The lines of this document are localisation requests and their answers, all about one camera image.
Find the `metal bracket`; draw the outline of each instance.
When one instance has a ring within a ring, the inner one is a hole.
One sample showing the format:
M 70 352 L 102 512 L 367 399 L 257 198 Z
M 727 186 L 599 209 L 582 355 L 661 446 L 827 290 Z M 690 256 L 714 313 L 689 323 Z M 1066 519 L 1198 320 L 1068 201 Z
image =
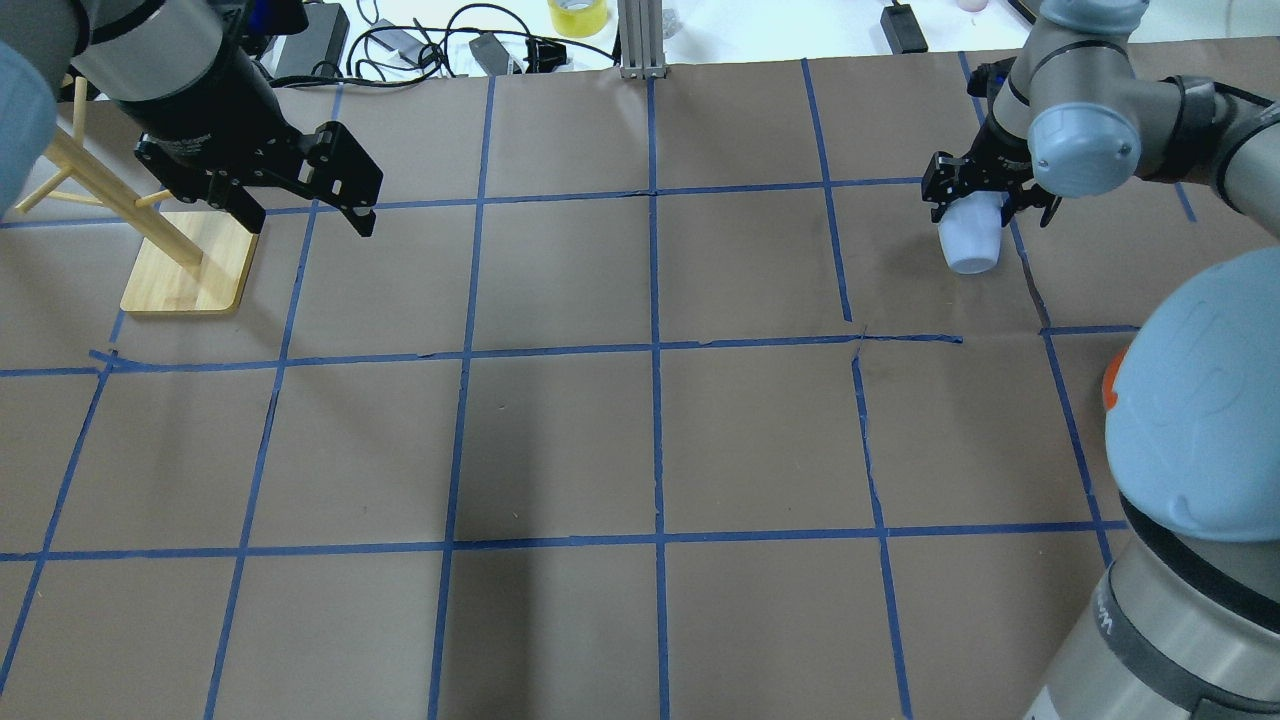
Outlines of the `metal bracket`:
M 622 78 L 667 77 L 662 50 L 662 0 L 618 0 Z

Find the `cup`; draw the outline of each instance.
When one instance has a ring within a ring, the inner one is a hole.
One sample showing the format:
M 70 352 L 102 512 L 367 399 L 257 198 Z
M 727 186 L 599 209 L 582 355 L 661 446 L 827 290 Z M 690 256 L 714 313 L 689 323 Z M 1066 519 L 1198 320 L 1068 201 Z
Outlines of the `cup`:
M 947 208 L 938 223 L 938 240 L 947 266 L 961 275 L 984 273 L 1000 260 L 1000 192 L 974 192 Z

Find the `tape roll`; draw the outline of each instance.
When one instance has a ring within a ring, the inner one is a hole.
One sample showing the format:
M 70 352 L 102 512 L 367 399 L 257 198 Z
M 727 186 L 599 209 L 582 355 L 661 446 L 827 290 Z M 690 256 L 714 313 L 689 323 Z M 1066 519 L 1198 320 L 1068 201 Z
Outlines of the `tape roll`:
M 588 37 L 600 32 L 609 19 L 604 0 L 547 0 L 556 32 L 564 37 Z

